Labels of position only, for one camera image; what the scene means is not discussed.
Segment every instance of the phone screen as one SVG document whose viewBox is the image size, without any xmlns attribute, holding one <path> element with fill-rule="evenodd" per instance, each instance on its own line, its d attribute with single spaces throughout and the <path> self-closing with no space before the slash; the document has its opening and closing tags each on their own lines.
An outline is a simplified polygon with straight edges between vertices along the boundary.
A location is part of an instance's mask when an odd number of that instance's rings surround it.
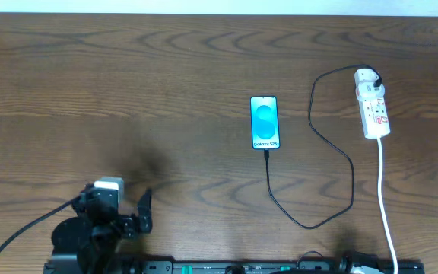
<svg viewBox="0 0 438 274">
<path fill-rule="evenodd" d="M 254 149 L 280 148 L 275 96 L 251 97 L 251 135 Z"/>
</svg>

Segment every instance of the power strip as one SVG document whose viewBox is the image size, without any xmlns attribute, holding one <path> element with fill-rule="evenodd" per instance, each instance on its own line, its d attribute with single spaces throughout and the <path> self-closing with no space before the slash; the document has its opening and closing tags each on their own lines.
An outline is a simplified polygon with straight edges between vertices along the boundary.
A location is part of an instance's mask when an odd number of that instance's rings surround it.
<svg viewBox="0 0 438 274">
<path fill-rule="evenodd" d="M 390 133 L 388 113 L 386 112 L 385 87 L 375 87 L 379 76 L 370 68 L 358 69 L 354 73 L 356 97 L 359 100 L 364 137 L 376 139 Z"/>
</svg>

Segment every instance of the wooden surface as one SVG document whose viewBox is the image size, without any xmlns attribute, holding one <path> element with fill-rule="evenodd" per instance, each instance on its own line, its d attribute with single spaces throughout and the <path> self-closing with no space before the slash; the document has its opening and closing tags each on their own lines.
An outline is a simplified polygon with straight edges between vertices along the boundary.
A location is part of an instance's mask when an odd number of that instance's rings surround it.
<svg viewBox="0 0 438 274">
<path fill-rule="evenodd" d="M 123 176 L 132 208 L 154 189 L 154 230 L 125 247 L 177 260 L 295 260 L 356 249 L 389 257 L 376 141 L 353 73 L 317 86 L 313 124 L 350 155 L 352 210 L 314 231 L 268 198 L 249 98 L 278 97 L 275 195 L 313 225 L 348 204 L 348 162 L 308 127 L 315 77 L 365 62 L 386 86 L 385 201 L 399 258 L 438 273 L 438 18 L 0 14 L 0 244 L 75 196 Z M 0 273 L 39 273 L 66 209 L 11 243 Z"/>
</svg>

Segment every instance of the white wall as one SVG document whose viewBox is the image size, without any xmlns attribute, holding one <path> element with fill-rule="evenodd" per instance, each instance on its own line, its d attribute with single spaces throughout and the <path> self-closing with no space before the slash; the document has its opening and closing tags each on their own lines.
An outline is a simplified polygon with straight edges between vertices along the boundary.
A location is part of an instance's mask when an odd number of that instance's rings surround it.
<svg viewBox="0 0 438 274">
<path fill-rule="evenodd" d="M 0 12 L 438 16 L 438 0 L 0 0 Z"/>
</svg>

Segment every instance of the wooden table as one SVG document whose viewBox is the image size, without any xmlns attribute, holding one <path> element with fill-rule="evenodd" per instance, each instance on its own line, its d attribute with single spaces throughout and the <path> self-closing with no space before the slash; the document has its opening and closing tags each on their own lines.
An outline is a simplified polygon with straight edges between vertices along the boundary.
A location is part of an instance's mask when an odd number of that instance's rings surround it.
<svg viewBox="0 0 438 274">
<path fill-rule="evenodd" d="M 0 14 L 0 244 L 101 176 L 154 190 L 135 251 L 177 260 L 295 260 L 308 250 L 388 258 L 376 141 L 354 70 L 322 80 L 313 124 L 356 170 L 352 210 L 314 231 L 269 199 L 249 98 L 278 97 L 275 195 L 313 225 L 350 198 L 348 162 L 308 127 L 313 80 L 364 62 L 386 86 L 385 201 L 399 258 L 438 273 L 438 18 Z M 71 209 L 22 234 L 0 273 L 39 273 Z"/>
</svg>

